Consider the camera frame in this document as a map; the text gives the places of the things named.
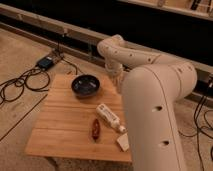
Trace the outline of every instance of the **tube cap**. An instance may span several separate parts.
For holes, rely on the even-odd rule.
[[[120,126],[118,127],[118,131],[119,131],[120,133],[125,133],[125,132],[126,132],[126,128],[125,128],[123,125],[120,125]]]

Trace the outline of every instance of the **table leg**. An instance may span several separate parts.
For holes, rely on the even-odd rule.
[[[55,171],[59,171],[58,164],[52,157],[45,157],[45,159],[54,167]]]

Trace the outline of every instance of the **dark bowl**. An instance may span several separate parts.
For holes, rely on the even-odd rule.
[[[92,75],[81,75],[72,81],[71,88],[79,98],[95,95],[100,87],[99,80]]]

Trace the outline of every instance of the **table top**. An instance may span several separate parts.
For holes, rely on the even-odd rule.
[[[96,112],[105,103],[124,123],[121,96],[107,76],[98,78],[100,89],[89,98],[78,99],[71,90],[74,75],[56,75],[32,130],[25,152],[28,155],[131,162],[115,132]],[[100,138],[94,142],[92,123],[99,119]]]

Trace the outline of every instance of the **white tube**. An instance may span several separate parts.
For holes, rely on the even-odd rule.
[[[126,132],[126,128],[120,124],[120,118],[105,104],[98,105],[96,111],[113,129],[120,133]]]

